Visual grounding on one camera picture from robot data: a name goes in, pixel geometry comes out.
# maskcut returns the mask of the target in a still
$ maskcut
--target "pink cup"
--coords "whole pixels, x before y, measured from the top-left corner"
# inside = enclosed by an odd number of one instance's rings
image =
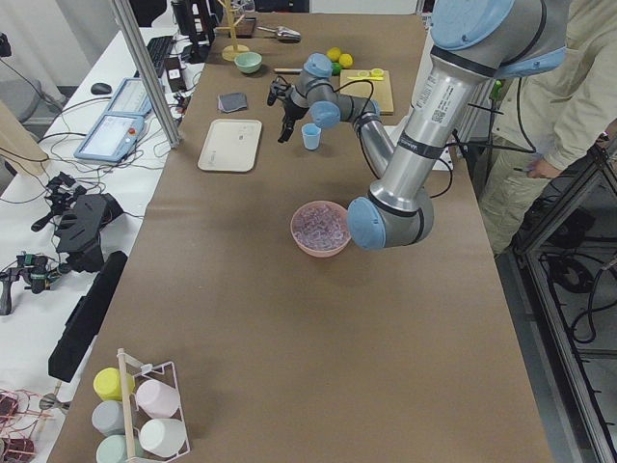
[[[151,418],[170,418],[180,406],[180,394],[161,381],[149,379],[137,389],[135,401]]]

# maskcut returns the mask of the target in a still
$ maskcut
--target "person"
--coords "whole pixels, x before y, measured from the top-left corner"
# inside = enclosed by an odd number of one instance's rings
[[[501,102],[494,145],[514,150],[493,150],[478,200],[495,255],[508,248],[550,180],[617,119],[617,1],[574,0],[566,43],[561,66],[513,83]]]

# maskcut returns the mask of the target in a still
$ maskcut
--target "white tray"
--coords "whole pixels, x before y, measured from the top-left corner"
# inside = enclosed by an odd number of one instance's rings
[[[217,119],[212,121],[197,165],[203,171],[249,172],[261,133],[261,121]]]

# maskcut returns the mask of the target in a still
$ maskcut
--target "lime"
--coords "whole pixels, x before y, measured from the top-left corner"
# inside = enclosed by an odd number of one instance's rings
[[[339,75],[340,71],[343,69],[339,63],[332,63],[332,75]]]

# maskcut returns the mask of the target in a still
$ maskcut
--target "pink bowl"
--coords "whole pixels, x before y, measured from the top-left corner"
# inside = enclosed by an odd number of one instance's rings
[[[313,201],[300,207],[291,218],[290,228],[298,247],[316,258],[340,253],[351,239],[347,209],[330,201]]]

